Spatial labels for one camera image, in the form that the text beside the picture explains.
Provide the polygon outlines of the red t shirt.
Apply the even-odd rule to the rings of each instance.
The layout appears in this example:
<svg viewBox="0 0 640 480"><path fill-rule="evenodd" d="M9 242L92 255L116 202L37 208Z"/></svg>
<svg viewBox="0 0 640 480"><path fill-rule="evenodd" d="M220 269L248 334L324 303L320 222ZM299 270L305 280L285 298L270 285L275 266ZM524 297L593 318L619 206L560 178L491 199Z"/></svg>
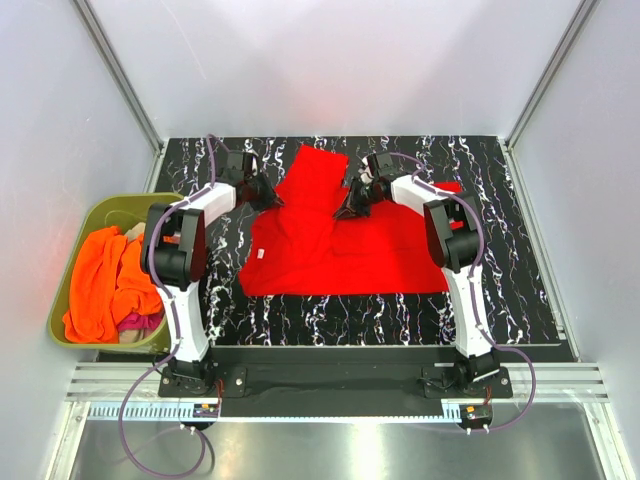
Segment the red t shirt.
<svg viewBox="0 0 640 480"><path fill-rule="evenodd" d="M348 158L299 148L276 192L281 207L260 214L238 278L247 296L433 294L447 291L427 248L421 215L383 201L365 218L336 220Z"/></svg>

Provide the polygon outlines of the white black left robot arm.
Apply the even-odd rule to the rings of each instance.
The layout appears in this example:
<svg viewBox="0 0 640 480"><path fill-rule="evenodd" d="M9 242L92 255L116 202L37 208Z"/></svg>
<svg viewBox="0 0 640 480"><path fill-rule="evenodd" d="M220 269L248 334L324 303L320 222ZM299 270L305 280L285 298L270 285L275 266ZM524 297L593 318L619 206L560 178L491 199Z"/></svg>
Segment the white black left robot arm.
<svg viewBox="0 0 640 480"><path fill-rule="evenodd" d="M207 228L244 204L256 212L284 205L254 153L230 151L212 173L200 190L171 204L154 203L147 214L140 268L162 300L170 334L170 353L159 363L162 396L221 392L199 299Z"/></svg>

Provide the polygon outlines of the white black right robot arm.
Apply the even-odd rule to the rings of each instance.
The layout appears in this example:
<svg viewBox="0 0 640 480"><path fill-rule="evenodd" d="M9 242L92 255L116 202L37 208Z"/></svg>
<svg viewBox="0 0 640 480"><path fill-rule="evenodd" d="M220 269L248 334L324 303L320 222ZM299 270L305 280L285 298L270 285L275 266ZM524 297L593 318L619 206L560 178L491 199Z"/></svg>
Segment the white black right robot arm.
<svg viewBox="0 0 640 480"><path fill-rule="evenodd" d="M443 272L449 290L457 351L457 360L443 371L441 382L424 384L442 393L456 389L466 396L489 398L500 363L482 296L485 241L474 195L453 193L423 181L418 172L404 172L397 161L403 156L397 152L366 156L334 218L365 217L382 201L423 217L429 257Z"/></svg>

